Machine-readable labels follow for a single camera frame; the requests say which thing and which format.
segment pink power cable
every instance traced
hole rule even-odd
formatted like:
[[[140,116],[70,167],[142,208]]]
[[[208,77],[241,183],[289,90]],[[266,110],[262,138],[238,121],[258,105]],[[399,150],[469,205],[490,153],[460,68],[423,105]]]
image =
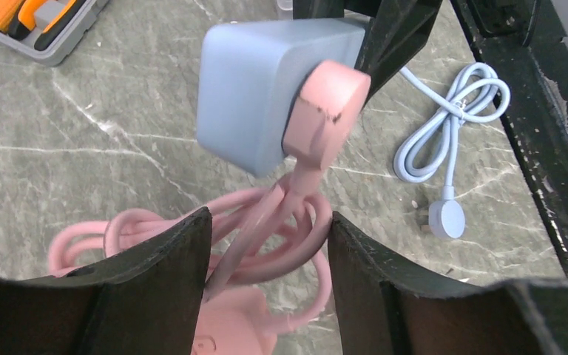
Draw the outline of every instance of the pink power cable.
[[[304,83],[284,134],[284,151],[297,159],[293,172],[270,189],[245,189],[206,204],[213,215],[213,246],[232,231],[239,233],[223,256],[210,257],[192,355],[271,354],[278,334],[306,324],[325,307],[331,275],[320,249],[332,208],[318,188],[356,123],[370,85],[371,78],[362,72],[322,62]],[[164,220],[154,212],[129,209],[111,221],[67,227],[49,248],[49,272],[61,277],[76,269],[75,260],[87,249],[103,249],[111,257],[159,235],[196,210]],[[290,216],[296,226],[285,223]],[[97,236],[70,245],[75,237],[91,234]],[[258,254],[273,234],[285,242]],[[311,306],[298,314],[271,315],[264,294],[247,286],[281,277],[308,260],[317,270],[319,290]]]

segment cable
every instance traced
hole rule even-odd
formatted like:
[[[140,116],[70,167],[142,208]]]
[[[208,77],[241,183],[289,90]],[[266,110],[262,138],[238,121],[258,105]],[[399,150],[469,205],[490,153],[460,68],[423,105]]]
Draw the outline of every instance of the cable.
[[[485,124],[500,118],[510,103],[510,89],[496,71],[484,63],[466,66],[452,83],[445,98],[423,84],[408,68],[399,71],[412,85],[436,102],[440,108],[397,149],[393,168],[398,178],[409,183],[422,183],[431,178],[447,159],[442,200],[429,208],[430,230],[439,237],[459,238],[464,232],[464,212],[454,200],[453,176],[459,147],[459,129],[465,122]],[[479,80],[469,84],[471,77]],[[473,100],[470,94],[479,92]],[[499,105],[494,113],[478,116],[496,96]],[[417,168],[414,160],[423,146],[440,130],[441,136],[427,165]]]
[[[234,248],[232,242],[223,256],[210,256],[209,286],[207,284],[204,290],[204,302],[226,287],[273,280],[299,268],[309,260],[317,269],[319,290],[312,305],[299,314],[274,318],[268,328],[275,333],[292,331],[315,318],[325,307],[331,291],[330,268],[320,249],[328,235],[332,208],[318,192],[305,197],[290,192],[291,175],[293,173],[284,175],[270,189],[240,190],[206,204],[213,216],[213,246],[235,229],[240,229],[240,232],[234,242],[244,238],[250,246],[241,246],[241,249],[247,252],[239,254],[231,250]],[[61,277],[77,269],[75,260],[88,249],[103,249],[105,256],[111,257],[159,235],[196,210],[178,219],[164,220],[145,209],[128,209],[109,221],[89,221],[67,227],[54,238],[49,248],[49,271],[54,276]],[[296,226],[285,223],[291,215]],[[260,247],[273,234],[284,237],[285,242],[273,251],[258,255]],[[85,235],[89,237],[69,246],[76,237]],[[215,277],[217,280],[213,280],[212,275],[221,274],[215,274],[214,270],[225,263],[226,255],[232,256],[232,263],[233,257],[238,257],[239,266],[223,266],[222,270],[229,271],[229,275]]]
[[[521,46],[524,48],[530,46],[530,42],[532,42],[533,36],[535,35],[538,14],[539,10],[541,9],[541,0],[535,0],[532,5],[533,6],[532,6],[532,11],[530,12],[530,20],[528,21],[528,27],[526,28],[524,37],[521,40]]]

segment power adapter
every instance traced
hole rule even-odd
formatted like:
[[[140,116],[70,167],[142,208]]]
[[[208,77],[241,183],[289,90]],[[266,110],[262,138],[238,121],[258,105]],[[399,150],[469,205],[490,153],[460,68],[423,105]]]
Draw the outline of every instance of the power adapter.
[[[349,18],[219,24],[203,40],[197,142],[255,177],[286,158],[295,98],[325,60],[354,67],[365,25]]]

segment tool case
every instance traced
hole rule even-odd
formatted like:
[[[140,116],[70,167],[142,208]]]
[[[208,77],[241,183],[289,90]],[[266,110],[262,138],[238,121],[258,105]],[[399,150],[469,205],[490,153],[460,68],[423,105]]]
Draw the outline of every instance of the tool case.
[[[57,66],[75,49],[107,2],[0,0],[0,42],[40,64]]]

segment light blue cable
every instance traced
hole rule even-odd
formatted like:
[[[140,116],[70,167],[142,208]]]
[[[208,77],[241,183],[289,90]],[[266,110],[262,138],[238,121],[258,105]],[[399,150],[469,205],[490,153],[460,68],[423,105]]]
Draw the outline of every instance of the light blue cable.
[[[428,122],[417,129],[397,149],[393,161],[395,174],[403,181],[422,183],[436,173],[449,154],[442,200],[430,205],[428,223],[430,230],[439,237],[459,238],[465,228],[464,212],[454,200],[453,187],[459,150],[459,129],[465,122],[485,124],[500,118],[510,103],[510,89],[498,78],[496,71],[484,63],[474,63],[465,67],[452,83],[445,98],[423,84],[406,67],[399,72],[441,107]],[[471,77],[477,77],[479,80],[469,84]],[[467,101],[466,97],[476,90],[479,91],[476,98]],[[500,98],[500,104],[495,112],[491,115],[478,116],[497,95]],[[415,157],[439,129],[441,136],[427,165],[416,168],[414,166]]]

